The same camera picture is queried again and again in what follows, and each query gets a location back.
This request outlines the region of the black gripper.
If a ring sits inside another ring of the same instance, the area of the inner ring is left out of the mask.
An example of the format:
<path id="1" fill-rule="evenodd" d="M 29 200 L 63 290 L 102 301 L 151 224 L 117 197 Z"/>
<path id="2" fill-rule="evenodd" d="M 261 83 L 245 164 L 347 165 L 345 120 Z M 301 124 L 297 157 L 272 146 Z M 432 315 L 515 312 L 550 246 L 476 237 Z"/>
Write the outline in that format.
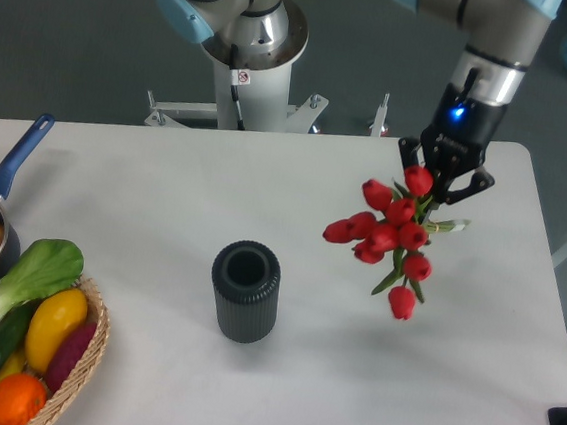
<path id="1" fill-rule="evenodd" d="M 454 205 L 495 185 L 493 175 L 481 165 L 484 164 L 485 149 L 507 109 L 506 104 L 489 105 L 463 95 L 450 83 L 420 139 L 413 136 L 398 139 L 403 170 L 426 165 L 446 182 L 444 186 L 433 188 L 426 220 L 440 205 Z M 451 189 L 455 178 L 472 170 L 466 187 Z"/>

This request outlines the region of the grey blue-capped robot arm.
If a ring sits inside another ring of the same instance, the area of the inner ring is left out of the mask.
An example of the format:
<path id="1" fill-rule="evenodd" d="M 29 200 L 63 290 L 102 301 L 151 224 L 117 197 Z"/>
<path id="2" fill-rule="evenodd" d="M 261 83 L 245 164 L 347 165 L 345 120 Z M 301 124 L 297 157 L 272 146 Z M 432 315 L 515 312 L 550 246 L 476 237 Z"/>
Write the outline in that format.
<path id="1" fill-rule="evenodd" d="M 430 124 L 401 139 L 404 168 L 433 175 L 431 209 L 493 184 L 485 151 L 548 27 L 558 0 L 395 0 L 455 24 L 469 40 Z M 213 61 L 216 120 L 225 130 L 304 133 L 326 101 L 289 103 L 291 67 L 308 23 L 291 0 L 156 0 L 171 28 Z"/>

